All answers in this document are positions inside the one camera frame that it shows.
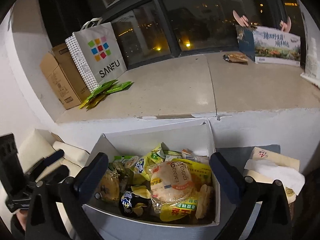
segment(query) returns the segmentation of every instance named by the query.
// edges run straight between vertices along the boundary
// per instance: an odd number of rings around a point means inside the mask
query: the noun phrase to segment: window frame
[[[239,50],[237,46],[224,46],[224,47],[212,47],[212,48],[209,47],[205,49],[193,49],[188,51],[182,51],[176,39],[176,36],[173,32],[173,28],[169,22],[167,10],[162,0],[119,0],[111,4],[106,9],[106,12],[102,15],[102,18],[104,19],[103,22],[111,22],[112,20],[120,17],[121,15],[151,1],[155,5],[157,14],[160,19],[160,24],[162,29],[164,30],[171,53],[168,55],[155,57],[145,61],[140,61],[132,65],[128,65],[127,66],[128,70],[137,68],[142,65],[147,65],[150,63],[166,60],[169,58],[183,57],[188,55],[195,55],[195,54],[202,54],[202,53],[209,53],[209,52]],[[281,14],[281,9],[279,7],[279,4],[277,3],[277,0],[266,0],[266,1],[269,4],[269,7],[273,8],[273,10],[271,10],[271,16],[272,16],[272,22],[273,22],[272,27],[279,29],[279,22],[282,20],[282,14]]]

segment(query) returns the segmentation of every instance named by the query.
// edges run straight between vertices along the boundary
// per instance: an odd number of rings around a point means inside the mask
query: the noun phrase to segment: white paper towel package
[[[291,203],[305,183],[304,176],[299,173],[299,166],[299,160],[255,147],[244,167],[244,176],[251,176],[255,181],[263,183],[279,179],[284,185],[288,203]]]

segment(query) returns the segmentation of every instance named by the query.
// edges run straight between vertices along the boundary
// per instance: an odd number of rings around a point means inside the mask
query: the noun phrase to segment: pink square
[[[102,58],[105,58],[107,55],[106,55],[104,52],[102,52],[102,53],[100,54],[100,56],[101,56]]]

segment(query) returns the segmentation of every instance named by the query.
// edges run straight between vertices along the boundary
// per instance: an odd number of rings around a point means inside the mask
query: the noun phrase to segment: white shopping bag
[[[91,92],[127,70],[111,23],[100,24],[101,21],[102,18],[92,19],[66,39],[73,61]],[[97,25],[88,27],[92,22]]]

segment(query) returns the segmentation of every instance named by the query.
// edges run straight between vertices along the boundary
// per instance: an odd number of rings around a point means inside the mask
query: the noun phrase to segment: beige stone countertop
[[[320,90],[292,65],[229,63],[224,53],[206,54],[217,114],[287,108],[320,108]]]
[[[120,82],[133,81],[125,91],[110,94],[97,107],[66,110],[57,123],[87,120],[216,114],[205,55],[173,58],[126,71]]]

